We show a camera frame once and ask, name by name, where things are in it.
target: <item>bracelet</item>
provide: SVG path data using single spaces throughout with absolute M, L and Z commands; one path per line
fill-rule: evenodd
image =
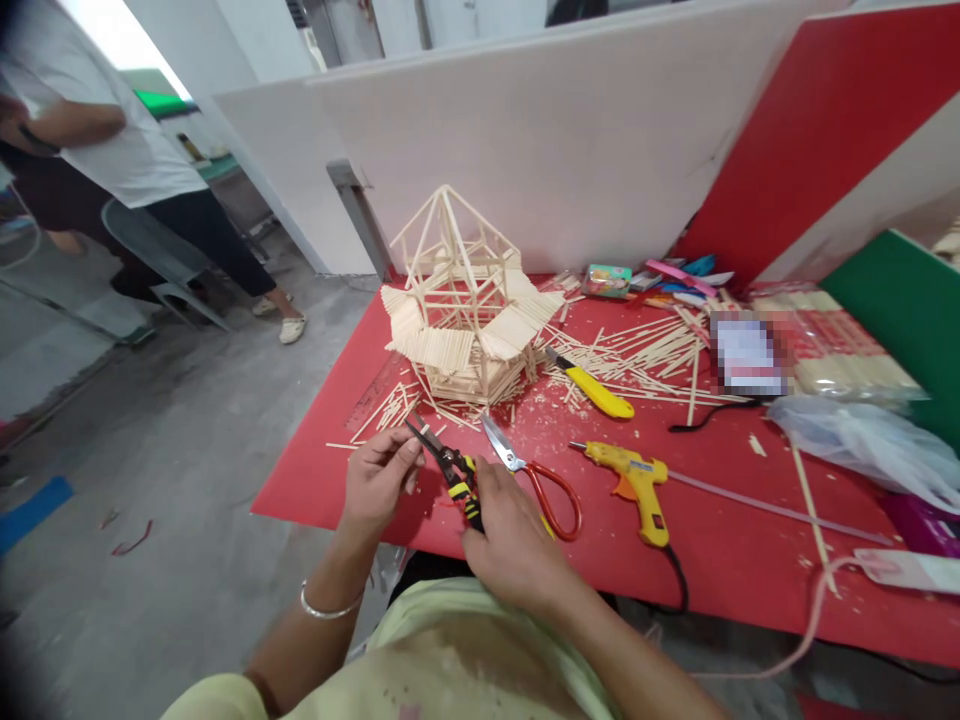
M 307 602 L 307 581 L 303 581 L 303 585 L 300 586 L 300 607 L 303 608 L 304 612 L 307 615 L 317 618 L 318 620 L 336 620 L 337 618 L 348 615 L 357 609 L 357 606 L 360 605 L 360 601 L 363 600 L 363 591 L 366 589 L 366 583 L 364 587 L 360 589 L 360 594 L 357 595 L 357 599 L 350 603 L 350 606 L 344 610 L 337 610 L 332 613 L 322 613 L 319 610 L 316 610 L 310 607 L 310 603 Z

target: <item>human hand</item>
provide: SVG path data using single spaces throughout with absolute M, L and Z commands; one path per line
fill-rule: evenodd
M 14 120 L 23 122 L 30 117 L 30 111 L 21 100 L 10 95 L 0 94 L 0 120 Z
M 498 599 L 542 616 L 585 583 L 547 533 L 533 499 L 503 465 L 476 458 L 484 533 L 461 537 L 467 564 Z
M 423 448 L 408 427 L 384 430 L 370 438 L 350 456 L 338 529 L 379 538 L 393 520 L 401 489 L 413 492 L 425 462 Z

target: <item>white t-shirt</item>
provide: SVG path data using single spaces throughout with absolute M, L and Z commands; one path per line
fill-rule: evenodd
M 119 105 L 127 118 L 127 126 L 106 142 L 64 149 L 64 160 L 130 208 L 207 188 L 130 86 L 59 5 L 52 0 L 18 5 L 0 52 L 0 73 L 31 115 L 64 99 Z

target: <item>red tabletop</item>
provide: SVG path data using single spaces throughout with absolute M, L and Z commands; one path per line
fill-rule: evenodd
M 623 304 L 587 298 L 570 309 L 565 332 L 592 341 L 601 327 L 610 334 L 649 322 L 661 311 L 638 315 Z M 383 367 L 390 325 L 375 300 L 337 360 L 273 474 L 253 503 L 253 512 L 317 527 L 333 528 L 343 507 L 349 450 L 344 427 L 354 405 Z M 701 356 L 701 364 L 707 355 Z M 412 373 L 403 379 L 414 380 Z M 566 388 L 549 388 L 541 378 L 517 402 L 516 422 L 495 408 L 520 457 L 536 459 L 565 476 L 580 495 L 583 530 L 564 543 L 570 562 L 598 590 L 646 601 L 676 604 L 679 590 L 662 552 L 642 543 L 636 505 L 612 496 L 612 470 L 600 468 L 567 442 L 601 441 L 652 456 L 668 467 L 704 482 L 806 513 L 806 504 L 789 446 L 762 409 L 721 413 L 696 433 L 672 434 L 667 427 L 686 421 L 685 404 L 632 400 L 636 416 L 616 422 L 584 401 L 575 411 L 562 402 Z M 698 406 L 697 416 L 709 408 Z M 423 411 L 434 430 L 448 425 L 441 439 L 465 454 L 495 454 L 486 436 L 458 428 Z M 749 444 L 756 435 L 767 453 Z M 371 431 L 364 434 L 369 437 Z M 818 515 L 826 520 L 883 534 L 895 530 L 880 509 L 878 491 L 862 476 L 803 456 Z M 528 487 L 527 479 L 518 475 Z M 549 481 L 544 487 L 561 525 L 572 517 L 564 494 Z M 739 622 L 802 633 L 810 612 L 814 570 L 820 565 L 807 524 L 756 510 L 670 480 L 658 489 L 671 545 L 690 586 L 690 608 Z M 429 461 L 419 491 L 403 496 L 384 542 L 462 558 L 463 523 L 451 507 L 439 470 Z M 849 555 L 870 543 L 824 530 L 831 558 Z M 960 668 L 960 603 L 941 595 L 898 591 L 875 585 L 861 572 L 837 576 L 840 596 L 827 593 L 818 636 L 834 642 Z

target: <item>plastic bag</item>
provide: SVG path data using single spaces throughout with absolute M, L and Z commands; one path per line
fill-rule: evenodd
M 960 513 L 960 460 L 910 421 L 874 405 L 804 395 L 778 398 L 767 415 L 801 450 Z

